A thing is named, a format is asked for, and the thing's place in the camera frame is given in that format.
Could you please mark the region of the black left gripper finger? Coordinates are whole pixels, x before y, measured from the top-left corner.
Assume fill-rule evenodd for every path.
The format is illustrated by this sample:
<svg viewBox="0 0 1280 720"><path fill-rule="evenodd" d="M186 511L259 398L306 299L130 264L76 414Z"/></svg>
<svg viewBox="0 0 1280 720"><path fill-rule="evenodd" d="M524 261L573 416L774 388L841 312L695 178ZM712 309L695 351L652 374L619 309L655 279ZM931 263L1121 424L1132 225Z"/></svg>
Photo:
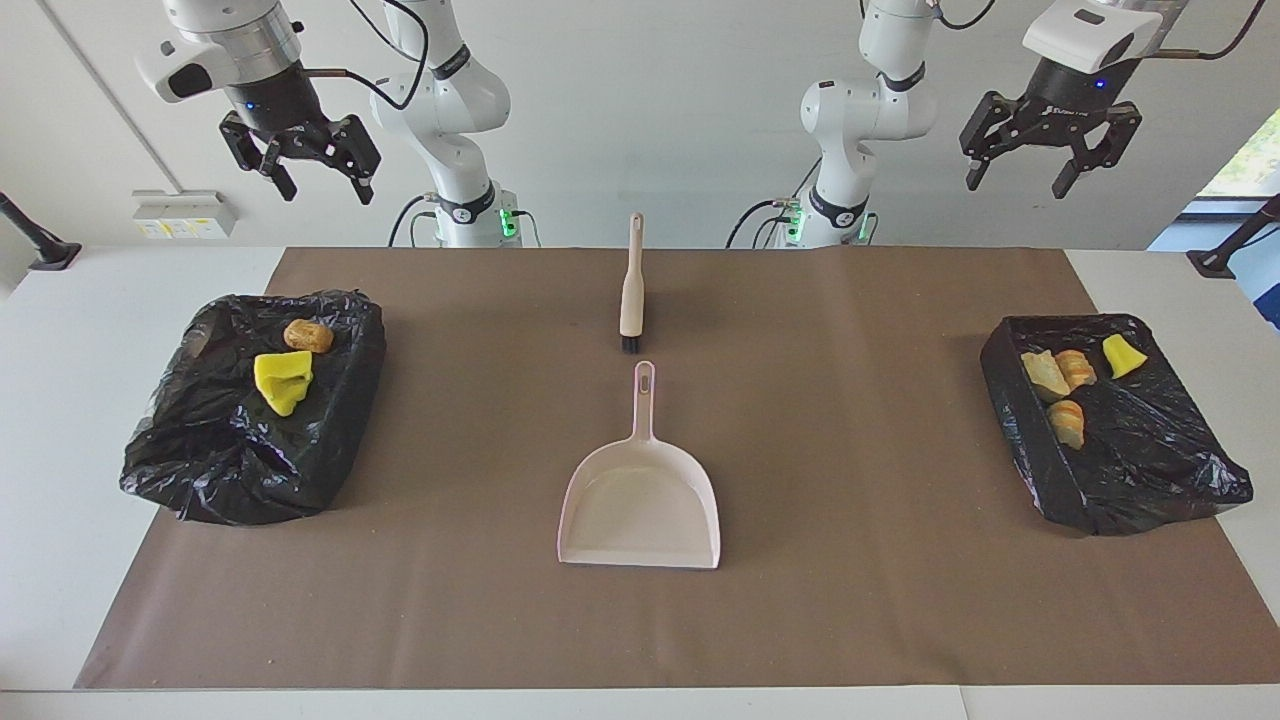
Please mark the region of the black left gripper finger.
<svg viewBox="0 0 1280 720"><path fill-rule="evenodd" d="M1065 117L1062 136L1071 150L1071 158L1052 183L1053 196L1065 199L1082 174L1098 167L1119 164L1142 119L1134 102L1120 102L1105 111L1091 111L1082 117ZM1106 132L1096 145L1089 146L1087 135L1101 126L1106 126Z"/></svg>
<svg viewBox="0 0 1280 720"><path fill-rule="evenodd" d="M1024 145L1021 135L1027 127L1019 124L1019 113L1025 106L1025 95L1010 99L1001 92L986 92L980 97L960 133L961 150L970 161L968 190L978 190L992 160Z"/></svg>

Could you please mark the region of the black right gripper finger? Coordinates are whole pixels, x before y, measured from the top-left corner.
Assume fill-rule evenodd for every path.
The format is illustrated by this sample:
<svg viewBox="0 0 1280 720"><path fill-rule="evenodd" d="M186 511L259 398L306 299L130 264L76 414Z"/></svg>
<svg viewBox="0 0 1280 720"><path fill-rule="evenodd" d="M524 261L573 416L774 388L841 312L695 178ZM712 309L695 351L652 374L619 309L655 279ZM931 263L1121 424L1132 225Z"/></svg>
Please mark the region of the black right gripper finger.
<svg viewBox="0 0 1280 720"><path fill-rule="evenodd" d="M251 128L242 122L239 115L224 115L221 137L242 170L259 173L276 188L287 202L294 200L297 187L289 172L280 164L282 149L275 140L268 143L266 151L261 150L255 142Z"/></svg>
<svg viewBox="0 0 1280 720"><path fill-rule="evenodd" d="M381 155L358 117L330 123L330 168L348 178L361 204L370 204Z"/></svg>

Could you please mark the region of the small yellow sponge wedge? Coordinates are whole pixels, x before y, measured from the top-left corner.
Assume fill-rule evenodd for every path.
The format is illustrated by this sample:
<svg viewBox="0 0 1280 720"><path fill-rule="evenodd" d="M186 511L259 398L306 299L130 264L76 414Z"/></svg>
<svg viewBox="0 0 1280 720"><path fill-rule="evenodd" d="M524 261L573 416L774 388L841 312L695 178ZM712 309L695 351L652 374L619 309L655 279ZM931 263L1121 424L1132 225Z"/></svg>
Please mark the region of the small yellow sponge wedge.
<svg viewBox="0 0 1280 720"><path fill-rule="evenodd" d="M1124 334L1110 334L1102 341L1103 356L1111 378L1117 380L1144 366L1149 356L1133 345Z"/></svg>

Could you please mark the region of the beige hand brush black bristles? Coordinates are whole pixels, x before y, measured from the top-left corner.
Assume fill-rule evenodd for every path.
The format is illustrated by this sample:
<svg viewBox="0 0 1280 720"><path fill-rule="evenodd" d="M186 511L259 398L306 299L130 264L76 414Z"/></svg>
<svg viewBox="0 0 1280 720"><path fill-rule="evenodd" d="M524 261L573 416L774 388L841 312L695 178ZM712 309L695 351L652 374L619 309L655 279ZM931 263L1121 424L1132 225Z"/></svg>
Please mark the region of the beige hand brush black bristles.
<svg viewBox="0 0 1280 720"><path fill-rule="evenodd" d="M639 354L644 328L643 237L644 215L636 211L628 223L627 268L620 300L620 338L625 354Z"/></svg>

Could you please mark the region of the beige plastic dustpan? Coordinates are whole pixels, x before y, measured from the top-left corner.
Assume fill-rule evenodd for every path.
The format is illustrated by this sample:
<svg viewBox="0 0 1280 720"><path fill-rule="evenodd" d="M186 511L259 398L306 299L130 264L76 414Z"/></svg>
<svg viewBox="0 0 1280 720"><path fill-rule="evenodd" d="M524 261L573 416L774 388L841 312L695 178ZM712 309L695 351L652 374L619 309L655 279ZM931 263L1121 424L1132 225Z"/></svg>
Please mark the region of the beige plastic dustpan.
<svg viewBox="0 0 1280 720"><path fill-rule="evenodd" d="M722 539L716 492L686 450L657 438L657 366L634 368L627 438L593 450L564 491L556 537L568 565L716 570Z"/></svg>

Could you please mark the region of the crumpled black bag lined bin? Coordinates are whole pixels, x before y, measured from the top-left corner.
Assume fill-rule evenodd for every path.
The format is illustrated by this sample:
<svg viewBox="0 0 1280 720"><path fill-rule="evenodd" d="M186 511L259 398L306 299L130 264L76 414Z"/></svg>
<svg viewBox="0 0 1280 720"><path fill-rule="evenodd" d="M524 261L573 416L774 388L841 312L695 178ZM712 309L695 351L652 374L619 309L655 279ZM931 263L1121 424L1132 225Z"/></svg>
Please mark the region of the crumpled black bag lined bin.
<svg viewBox="0 0 1280 720"><path fill-rule="evenodd" d="M285 350L293 320L335 340L283 416L257 389L253 364ZM383 310L358 291L215 299L165 366L118 484L188 521L248 527L326 511L355 466L385 356Z"/></svg>

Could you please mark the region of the smooth black bag lined bin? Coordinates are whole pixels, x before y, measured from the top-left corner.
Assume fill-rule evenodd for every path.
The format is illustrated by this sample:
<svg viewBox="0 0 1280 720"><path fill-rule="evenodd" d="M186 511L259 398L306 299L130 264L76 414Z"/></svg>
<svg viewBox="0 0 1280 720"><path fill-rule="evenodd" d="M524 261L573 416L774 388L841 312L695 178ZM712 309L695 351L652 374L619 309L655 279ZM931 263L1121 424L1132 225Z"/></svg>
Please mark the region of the smooth black bag lined bin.
<svg viewBox="0 0 1280 720"><path fill-rule="evenodd" d="M1149 356L1115 380L1102 341L1124 334ZM1082 351L1098 380L1082 405L1085 443L1057 442L1020 354ZM1211 518L1254 497L1251 474L1210 429L1151 328L1130 314L1007 316L980 351L991 404L1033 505L1050 521L1092 536L1130 536Z"/></svg>

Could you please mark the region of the brown paper table mat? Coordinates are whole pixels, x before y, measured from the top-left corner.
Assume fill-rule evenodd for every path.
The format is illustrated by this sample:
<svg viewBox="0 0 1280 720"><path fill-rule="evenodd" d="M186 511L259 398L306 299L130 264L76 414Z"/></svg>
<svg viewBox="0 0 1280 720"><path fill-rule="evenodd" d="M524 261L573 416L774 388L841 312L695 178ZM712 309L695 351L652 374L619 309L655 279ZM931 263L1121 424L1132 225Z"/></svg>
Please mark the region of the brown paper table mat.
<svg viewBox="0 0 1280 720"><path fill-rule="evenodd" d="M388 354L333 510L161 512L83 688L1271 684L1215 520L1046 521L987 397L1011 315L1089 313L1060 251L646 252L655 428L716 487L714 571L570 566L564 487L626 436L614 250L292 249Z"/></svg>

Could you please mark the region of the white wall outlet box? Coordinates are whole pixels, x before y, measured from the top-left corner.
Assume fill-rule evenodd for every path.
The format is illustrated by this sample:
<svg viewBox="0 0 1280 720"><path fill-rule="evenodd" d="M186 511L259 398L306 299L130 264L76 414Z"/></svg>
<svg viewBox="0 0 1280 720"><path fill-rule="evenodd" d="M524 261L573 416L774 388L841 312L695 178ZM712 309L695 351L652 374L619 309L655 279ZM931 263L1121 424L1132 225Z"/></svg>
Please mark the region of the white wall outlet box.
<svg viewBox="0 0 1280 720"><path fill-rule="evenodd" d="M132 220L146 240L229 240L238 218L216 191L137 190Z"/></svg>

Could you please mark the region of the window with dark frame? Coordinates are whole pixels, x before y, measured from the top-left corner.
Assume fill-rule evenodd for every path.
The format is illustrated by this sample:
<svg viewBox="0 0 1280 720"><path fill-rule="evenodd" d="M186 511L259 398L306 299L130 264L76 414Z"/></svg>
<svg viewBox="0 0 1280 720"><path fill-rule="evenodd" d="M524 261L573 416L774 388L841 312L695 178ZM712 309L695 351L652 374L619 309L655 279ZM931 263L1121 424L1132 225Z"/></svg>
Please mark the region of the window with dark frame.
<svg viewBox="0 0 1280 720"><path fill-rule="evenodd" d="M1148 246L1153 252L1207 250L1224 243L1280 193L1280 109ZM1228 270L1258 314L1280 334L1280 214L1230 256Z"/></svg>

